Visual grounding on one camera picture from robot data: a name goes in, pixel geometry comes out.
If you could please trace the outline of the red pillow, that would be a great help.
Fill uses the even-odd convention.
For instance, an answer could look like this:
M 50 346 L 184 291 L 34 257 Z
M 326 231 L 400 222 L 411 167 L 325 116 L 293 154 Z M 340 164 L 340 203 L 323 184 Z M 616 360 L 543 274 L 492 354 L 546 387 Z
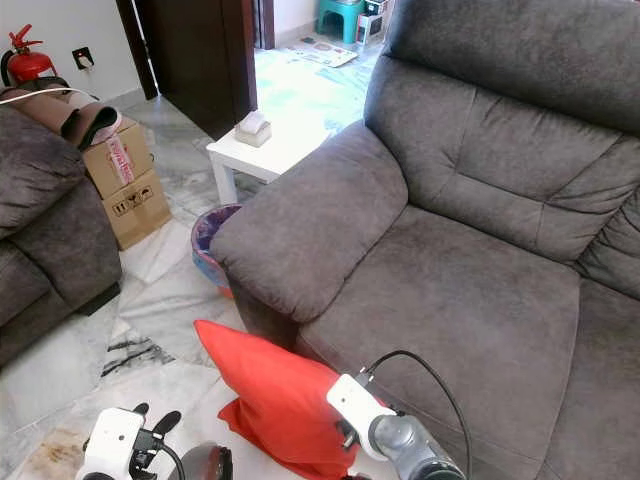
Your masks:
M 338 372 L 207 319 L 195 332 L 237 394 L 218 415 L 230 430 L 307 480 L 347 479 L 356 452 L 343 448 L 339 413 L 326 402 Z

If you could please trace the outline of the dark grey two-seat sofa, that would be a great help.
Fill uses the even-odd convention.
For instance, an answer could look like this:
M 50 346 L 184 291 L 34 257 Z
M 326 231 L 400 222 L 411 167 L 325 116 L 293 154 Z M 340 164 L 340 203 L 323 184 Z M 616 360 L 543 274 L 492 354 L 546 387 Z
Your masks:
M 472 480 L 640 480 L 640 1 L 397 0 L 364 118 L 212 237 L 253 334 Z

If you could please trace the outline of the waste bin with blue bag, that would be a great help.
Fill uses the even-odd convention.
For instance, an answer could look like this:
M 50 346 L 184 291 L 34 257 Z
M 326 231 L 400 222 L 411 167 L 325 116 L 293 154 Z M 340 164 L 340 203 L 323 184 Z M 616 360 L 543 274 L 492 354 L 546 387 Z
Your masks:
M 212 237 L 219 232 L 225 221 L 239 209 L 241 209 L 239 204 L 228 204 L 205 212 L 198 216 L 189 237 L 193 264 L 225 297 L 232 297 L 233 293 L 230 291 L 227 274 L 212 256 L 211 242 Z

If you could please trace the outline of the cardboard box with arrow print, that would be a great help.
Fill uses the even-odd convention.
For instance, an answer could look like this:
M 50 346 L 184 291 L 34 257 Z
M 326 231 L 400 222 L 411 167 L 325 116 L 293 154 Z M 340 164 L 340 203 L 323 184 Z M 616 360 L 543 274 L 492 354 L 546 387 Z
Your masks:
M 172 218 L 155 170 L 142 174 L 128 186 L 102 201 L 119 250 L 128 250 Z

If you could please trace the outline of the cardboard box with red tape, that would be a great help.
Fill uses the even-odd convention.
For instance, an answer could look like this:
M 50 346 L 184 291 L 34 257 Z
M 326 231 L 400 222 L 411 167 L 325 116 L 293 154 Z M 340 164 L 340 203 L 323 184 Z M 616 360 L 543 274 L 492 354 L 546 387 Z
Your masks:
M 108 140 L 82 152 L 83 163 L 101 198 L 108 198 L 141 175 L 151 172 L 154 155 L 147 145 L 147 131 L 123 116 L 122 124 Z

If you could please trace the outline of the white side table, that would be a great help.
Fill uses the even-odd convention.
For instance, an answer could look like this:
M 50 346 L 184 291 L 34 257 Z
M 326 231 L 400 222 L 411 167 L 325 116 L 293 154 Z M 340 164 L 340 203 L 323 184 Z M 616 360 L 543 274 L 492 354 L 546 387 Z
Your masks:
M 276 127 L 279 131 L 261 146 L 239 142 L 232 132 L 206 146 L 220 204 L 238 202 L 234 173 L 246 174 L 262 183 L 273 182 L 328 137 L 323 124 L 285 122 Z

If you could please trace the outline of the beige tissue box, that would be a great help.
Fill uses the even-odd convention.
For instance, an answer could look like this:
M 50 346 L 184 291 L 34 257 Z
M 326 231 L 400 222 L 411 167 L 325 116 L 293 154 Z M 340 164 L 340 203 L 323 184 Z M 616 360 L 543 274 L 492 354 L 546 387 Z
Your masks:
M 260 110 L 250 111 L 233 129 L 236 141 L 251 147 L 264 146 L 273 136 L 273 124 Z

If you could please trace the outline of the rolled brown mat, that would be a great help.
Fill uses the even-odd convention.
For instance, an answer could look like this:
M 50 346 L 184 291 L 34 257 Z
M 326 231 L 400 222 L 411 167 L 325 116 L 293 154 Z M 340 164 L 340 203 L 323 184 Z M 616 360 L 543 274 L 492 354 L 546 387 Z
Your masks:
M 81 151 L 108 140 L 122 124 L 123 115 L 114 108 L 65 84 L 45 84 L 36 91 L 10 88 L 3 97 L 9 106 L 60 134 Z

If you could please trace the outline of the dark brown wooden door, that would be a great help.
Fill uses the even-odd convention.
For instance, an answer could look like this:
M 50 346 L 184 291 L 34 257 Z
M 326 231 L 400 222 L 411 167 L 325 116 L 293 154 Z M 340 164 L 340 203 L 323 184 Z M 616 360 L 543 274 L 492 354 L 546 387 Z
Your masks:
M 257 109 L 253 0 L 115 0 L 146 99 L 212 140 Z

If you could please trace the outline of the red fire extinguisher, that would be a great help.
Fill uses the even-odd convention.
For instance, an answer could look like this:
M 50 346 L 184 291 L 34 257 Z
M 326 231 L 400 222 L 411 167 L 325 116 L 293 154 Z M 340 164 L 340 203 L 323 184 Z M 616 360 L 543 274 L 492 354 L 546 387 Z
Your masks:
M 32 24 L 27 24 L 17 32 L 10 32 L 10 47 L 1 56 L 1 79 L 6 87 L 18 86 L 41 77 L 56 77 L 55 65 L 44 52 L 33 52 L 32 46 L 40 45 L 41 41 L 26 40 Z

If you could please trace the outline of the printed paper sheet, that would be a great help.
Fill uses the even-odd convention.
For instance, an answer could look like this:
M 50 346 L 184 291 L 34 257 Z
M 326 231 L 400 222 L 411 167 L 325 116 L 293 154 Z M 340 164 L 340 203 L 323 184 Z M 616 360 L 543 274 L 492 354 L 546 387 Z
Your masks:
M 316 41 L 314 44 L 297 42 L 297 44 L 285 45 L 284 51 L 296 56 L 296 58 L 328 68 L 343 67 L 358 58 L 356 51 L 344 49 L 344 47 L 335 46 L 326 41 Z

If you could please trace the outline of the small white black box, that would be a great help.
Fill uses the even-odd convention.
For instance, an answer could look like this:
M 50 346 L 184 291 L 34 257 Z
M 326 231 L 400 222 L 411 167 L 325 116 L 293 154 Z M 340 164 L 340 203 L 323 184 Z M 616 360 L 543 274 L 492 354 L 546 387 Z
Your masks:
M 364 0 L 364 9 L 358 15 L 357 44 L 375 44 L 383 37 L 387 27 L 387 15 L 393 0 Z

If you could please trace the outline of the teal plastic stool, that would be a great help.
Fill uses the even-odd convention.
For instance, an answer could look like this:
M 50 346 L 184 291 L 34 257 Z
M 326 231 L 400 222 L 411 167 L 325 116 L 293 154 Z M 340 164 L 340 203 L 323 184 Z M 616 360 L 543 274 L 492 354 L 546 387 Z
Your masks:
M 337 28 L 343 44 L 355 44 L 358 18 L 364 13 L 365 0 L 317 0 L 316 5 L 317 35 Z

